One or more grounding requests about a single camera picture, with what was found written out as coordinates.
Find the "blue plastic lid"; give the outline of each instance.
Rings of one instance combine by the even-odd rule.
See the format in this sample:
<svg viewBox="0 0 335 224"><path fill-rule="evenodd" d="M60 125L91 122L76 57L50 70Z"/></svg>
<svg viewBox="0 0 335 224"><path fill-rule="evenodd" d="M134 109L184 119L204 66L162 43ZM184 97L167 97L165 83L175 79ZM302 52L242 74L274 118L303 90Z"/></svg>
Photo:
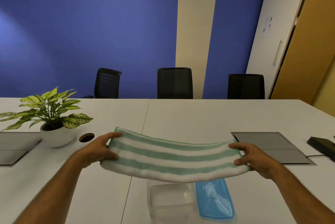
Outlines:
<svg viewBox="0 0 335 224"><path fill-rule="evenodd" d="M196 182L195 186L201 217L215 221L234 218L234 206L224 179Z"/></svg>

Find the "black cable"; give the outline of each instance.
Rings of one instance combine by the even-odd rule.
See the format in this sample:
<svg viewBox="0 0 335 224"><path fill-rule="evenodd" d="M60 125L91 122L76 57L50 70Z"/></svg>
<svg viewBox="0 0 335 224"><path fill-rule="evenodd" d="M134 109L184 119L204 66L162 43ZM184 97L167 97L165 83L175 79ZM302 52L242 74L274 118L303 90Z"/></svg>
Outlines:
<svg viewBox="0 0 335 224"><path fill-rule="evenodd" d="M317 156L327 156L327 155L326 155L326 154L308 155L308 156L306 156L306 158L309 158L309 157L317 157Z"/></svg>

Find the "white door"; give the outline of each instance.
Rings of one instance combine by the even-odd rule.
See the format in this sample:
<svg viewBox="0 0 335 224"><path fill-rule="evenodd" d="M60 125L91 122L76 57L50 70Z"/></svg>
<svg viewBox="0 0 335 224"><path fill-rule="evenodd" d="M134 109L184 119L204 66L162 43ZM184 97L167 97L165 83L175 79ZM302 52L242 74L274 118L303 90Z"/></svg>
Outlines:
<svg viewBox="0 0 335 224"><path fill-rule="evenodd" d="M264 0L247 74L262 74L268 98L302 0Z"/></svg>

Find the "white table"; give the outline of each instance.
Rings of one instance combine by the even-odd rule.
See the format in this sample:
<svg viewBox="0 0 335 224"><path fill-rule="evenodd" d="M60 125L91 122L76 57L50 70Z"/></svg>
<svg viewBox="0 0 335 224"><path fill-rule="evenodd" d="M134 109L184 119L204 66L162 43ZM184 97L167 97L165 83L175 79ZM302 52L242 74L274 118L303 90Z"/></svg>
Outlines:
<svg viewBox="0 0 335 224"><path fill-rule="evenodd" d="M304 154L320 154L311 136L334 142L335 118L299 100L153 100L143 134L191 143L232 139L231 132L279 131ZM317 166L289 166L300 181L335 211L335 163L316 157ZM240 224L295 223L275 184L256 172L226 179ZM190 219L189 223L201 221ZM122 224L150 223L146 180L132 178Z"/></svg>
<svg viewBox="0 0 335 224"><path fill-rule="evenodd" d="M77 135L96 136L114 131L116 126L141 133L148 99L81 99L80 110L94 118L77 128ZM16 98L0 98L0 113L19 112ZM0 130L15 120L0 122ZM30 123L17 131L39 131L41 123L29 130ZM88 143L78 140L60 148L40 143L14 167L0 167L0 223L12 223L39 190L52 178L67 158ZM120 224L131 178L106 171L94 163L85 168L78 180L67 217L67 224Z"/></svg>

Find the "chair backrest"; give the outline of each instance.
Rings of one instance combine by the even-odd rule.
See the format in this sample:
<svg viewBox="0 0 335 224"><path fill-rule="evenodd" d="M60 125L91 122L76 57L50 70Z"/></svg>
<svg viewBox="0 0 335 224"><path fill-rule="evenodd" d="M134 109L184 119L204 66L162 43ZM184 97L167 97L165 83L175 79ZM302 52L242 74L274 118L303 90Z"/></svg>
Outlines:
<svg viewBox="0 0 335 224"><path fill-rule="evenodd" d="M157 99L193 99L190 68L160 68L157 71Z"/></svg>
<svg viewBox="0 0 335 224"><path fill-rule="evenodd" d="M118 99L121 71L98 69L96 74L94 96L96 99Z"/></svg>
<svg viewBox="0 0 335 224"><path fill-rule="evenodd" d="M227 99L265 99L263 75L229 74Z"/></svg>

